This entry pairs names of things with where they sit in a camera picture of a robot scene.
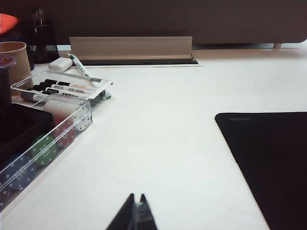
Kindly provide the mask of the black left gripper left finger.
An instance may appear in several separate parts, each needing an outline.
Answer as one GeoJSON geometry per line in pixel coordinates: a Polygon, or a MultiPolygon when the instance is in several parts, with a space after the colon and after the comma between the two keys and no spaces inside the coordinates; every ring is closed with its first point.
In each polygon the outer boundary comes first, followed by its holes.
{"type": "Polygon", "coordinates": [[[121,206],[115,217],[110,222],[107,230],[127,230],[132,220],[134,207],[134,194],[130,194],[121,206]]]}

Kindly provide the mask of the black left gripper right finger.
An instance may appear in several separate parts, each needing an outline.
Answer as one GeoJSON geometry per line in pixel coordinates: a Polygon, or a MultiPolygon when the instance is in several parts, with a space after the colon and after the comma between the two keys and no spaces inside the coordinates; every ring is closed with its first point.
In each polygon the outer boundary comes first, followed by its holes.
{"type": "Polygon", "coordinates": [[[133,229],[158,230],[145,194],[141,195],[139,202],[134,206],[133,229]]]}

